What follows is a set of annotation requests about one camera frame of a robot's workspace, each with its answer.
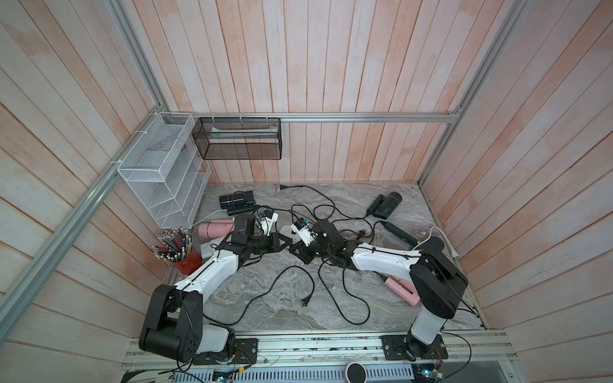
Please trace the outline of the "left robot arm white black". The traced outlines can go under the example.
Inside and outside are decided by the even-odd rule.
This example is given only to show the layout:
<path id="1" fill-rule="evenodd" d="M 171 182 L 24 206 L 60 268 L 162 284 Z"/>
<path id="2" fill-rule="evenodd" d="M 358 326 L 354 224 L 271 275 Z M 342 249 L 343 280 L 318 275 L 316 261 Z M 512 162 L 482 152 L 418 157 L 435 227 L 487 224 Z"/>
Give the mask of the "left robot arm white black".
<path id="1" fill-rule="evenodd" d="M 236 358 L 233 328 L 205 323 L 203 306 L 252 255 L 277 253 L 292 244 L 290 237 L 276 231 L 255 235 L 254 230 L 253 215 L 238 215 L 234 229 L 212 241 L 212 256 L 197 270 L 173 285 L 162 284 L 154 290 L 140 332 L 140 350 L 180 364 L 202 356 L 219 363 Z"/>

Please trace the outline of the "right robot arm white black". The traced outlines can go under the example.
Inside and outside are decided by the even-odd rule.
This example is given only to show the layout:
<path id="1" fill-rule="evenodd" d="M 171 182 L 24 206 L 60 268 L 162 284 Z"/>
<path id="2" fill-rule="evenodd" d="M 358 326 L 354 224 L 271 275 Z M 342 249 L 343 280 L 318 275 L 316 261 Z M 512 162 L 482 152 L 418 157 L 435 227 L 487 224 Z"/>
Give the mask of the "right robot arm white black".
<path id="1" fill-rule="evenodd" d="M 321 258 L 335 267 L 374 271 L 411 282 L 422 308 L 410 327 L 408 341 L 419 346 L 435 343 L 463 301 L 468 279 L 442 253 L 442 247 L 430 240 L 423 243 L 425 249 L 415 247 L 411 251 L 375 247 L 343 238 L 328 220 L 312 226 L 306 220 L 296 220 L 289 233 L 298 244 L 295 255 L 304 263 Z"/>

